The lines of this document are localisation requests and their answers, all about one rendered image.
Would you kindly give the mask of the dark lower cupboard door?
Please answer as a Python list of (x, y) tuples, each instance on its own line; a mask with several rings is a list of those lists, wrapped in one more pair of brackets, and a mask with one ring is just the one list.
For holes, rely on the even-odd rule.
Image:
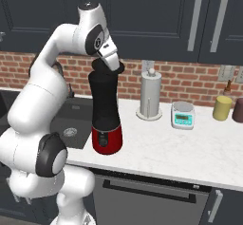
[[(208, 212), (215, 201), (215, 191), (223, 194), (222, 201), (216, 213), (213, 223), (208, 222)], [(243, 225), (243, 192), (228, 189), (213, 188), (199, 225)]]

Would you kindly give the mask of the dark tap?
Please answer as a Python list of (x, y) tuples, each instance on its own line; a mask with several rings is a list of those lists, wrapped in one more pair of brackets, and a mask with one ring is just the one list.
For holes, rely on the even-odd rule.
[[(63, 67), (61, 66), (61, 64), (57, 61), (55, 61), (55, 63), (53, 64), (53, 66), (56, 66), (58, 69), (58, 72), (62, 75), (62, 77), (64, 78), (64, 72), (63, 72)], [(71, 83), (68, 84), (68, 98), (74, 98), (74, 91), (72, 90), (71, 87)]]

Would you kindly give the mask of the black blender lid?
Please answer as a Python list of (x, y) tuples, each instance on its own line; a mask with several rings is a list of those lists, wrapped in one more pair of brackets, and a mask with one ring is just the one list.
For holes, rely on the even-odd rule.
[(101, 74), (106, 74), (106, 75), (119, 75), (124, 72), (124, 64), (122, 62), (119, 62), (120, 67), (116, 69), (115, 71), (112, 71), (106, 64), (105, 62), (98, 58), (92, 62), (92, 67), (95, 71)]

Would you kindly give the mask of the yellow canister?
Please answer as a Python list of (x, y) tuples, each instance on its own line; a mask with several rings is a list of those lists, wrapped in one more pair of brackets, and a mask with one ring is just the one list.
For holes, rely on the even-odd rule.
[(218, 121), (225, 121), (228, 118), (232, 107), (232, 99), (228, 96), (218, 96), (215, 100), (213, 117)]

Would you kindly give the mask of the black blender with red base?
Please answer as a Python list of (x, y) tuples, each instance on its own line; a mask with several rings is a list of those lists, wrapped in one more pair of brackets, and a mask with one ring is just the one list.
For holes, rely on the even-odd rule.
[(88, 81), (93, 98), (92, 145), (102, 155), (122, 148), (122, 126), (117, 105), (118, 77), (92, 71)]

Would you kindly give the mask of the dark sink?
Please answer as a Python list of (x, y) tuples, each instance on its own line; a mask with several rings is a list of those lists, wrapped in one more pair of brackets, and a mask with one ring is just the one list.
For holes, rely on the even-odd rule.
[(86, 98), (68, 98), (50, 125), (58, 132), (65, 146), (83, 149), (91, 134), (93, 101)]

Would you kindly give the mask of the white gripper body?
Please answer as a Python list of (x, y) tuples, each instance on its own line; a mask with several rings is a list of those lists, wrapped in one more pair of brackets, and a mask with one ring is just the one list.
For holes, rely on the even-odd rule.
[(100, 56), (111, 71), (115, 71), (120, 67), (116, 51), (100, 51)]

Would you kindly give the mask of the brown bottle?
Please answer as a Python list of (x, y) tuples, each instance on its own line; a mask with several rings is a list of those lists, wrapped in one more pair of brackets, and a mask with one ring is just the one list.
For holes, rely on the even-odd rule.
[(231, 80), (229, 80), (227, 82), (227, 85), (226, 85), (226, 87), (224, 88), (224, 91), (223, 91), (224, 96), (232, 97), (231, 83), (232, 83)]

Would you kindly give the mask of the dark brown canister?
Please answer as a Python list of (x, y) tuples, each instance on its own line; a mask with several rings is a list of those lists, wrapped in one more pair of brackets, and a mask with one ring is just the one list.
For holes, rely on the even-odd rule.
[(236, 100), (234, 111), (232, 114), (232, 119), (235, 122), (243, 123), (243, 98), (238, 98)]

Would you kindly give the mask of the white wall outlet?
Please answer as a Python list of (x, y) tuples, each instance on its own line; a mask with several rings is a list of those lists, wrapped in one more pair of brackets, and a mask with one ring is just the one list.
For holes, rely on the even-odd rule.
[(234, 77), (235, 66), (221, 65), (218, 73), (220, 82), (228, 82)]
[(141, 61), (141, 75), (154, 77), (156, 75), (154, 69), (154, 61), (151, 60), (142, 60)]
[(239, 68), (235, 82), (243, 84), (243, 66)]

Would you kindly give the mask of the grey dishwasher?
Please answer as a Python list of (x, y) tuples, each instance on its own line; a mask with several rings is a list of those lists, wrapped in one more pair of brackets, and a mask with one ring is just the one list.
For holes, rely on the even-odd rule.
[[(94, 168), (93, 191), (97, 225), (199, 225), (211, 188), (209, 186), (149, 178)], [(196, 203), (152, 197), (119, 198), (103, 187), (105, 179), (153, 183), (178, 187), (196, 194)]]

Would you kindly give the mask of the dark upper cupboard door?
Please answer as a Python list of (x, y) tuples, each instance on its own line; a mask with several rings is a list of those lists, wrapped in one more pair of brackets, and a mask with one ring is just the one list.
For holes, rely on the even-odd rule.
[(195, 0), (109, 0), (110, 32), (123, 59), (198, 60), (209, 0), (202, 0), (196, 43), (187, 50)]
[(203, 64), (243, 66), (243, 0), (229, 0), (216, 53), (211, 43), (221, 0), (210, 0), (198, 61)]
[(79, 22), (78, 6), (105, 0), (0, 0), (0, 50), (38, 53), (54, 29)]

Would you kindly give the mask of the white kitchen scale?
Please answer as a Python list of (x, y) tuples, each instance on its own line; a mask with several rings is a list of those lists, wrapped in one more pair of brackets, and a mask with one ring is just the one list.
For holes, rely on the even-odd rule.
[(171, 125), (176, 129), (192, 130), (195, 124), (195, 108), (191, 103), (172, 102)]

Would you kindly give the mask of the dark cupboard door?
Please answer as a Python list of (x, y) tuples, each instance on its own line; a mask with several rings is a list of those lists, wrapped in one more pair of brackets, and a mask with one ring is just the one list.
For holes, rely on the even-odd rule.
[(210, 0), (198, 61), (203, 64), (243, 66), (243, 0), (229, 0), (216, 53), (211, 43), (221, 0)]
[(195, 0), (109, 0), (110, 32), (123, 59), (198, 60), (209, 0), (202, 0), (196, 43), (187, 50)]
[(105, 0), (0, 0), (0, 50), (38, 53), (54, 29), (79, 22), (78, 6)]
[[(216, 213), (213, 223), (208, 222), (208, 212), (215, 201), (215, 191), (223, 194), (222, 201)], [(243, 192), (228, 189), (213, 188), (199, 225), (243, 225)]]

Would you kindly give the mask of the paper towel roll on holder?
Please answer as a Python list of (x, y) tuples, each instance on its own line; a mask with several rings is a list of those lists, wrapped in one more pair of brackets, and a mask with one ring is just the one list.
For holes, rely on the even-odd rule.
[(149, 68), (141, 73), (140, 107), (136, 115), (144, 121), (156, 121), (162, 116), (159, 108), (161, 74)]

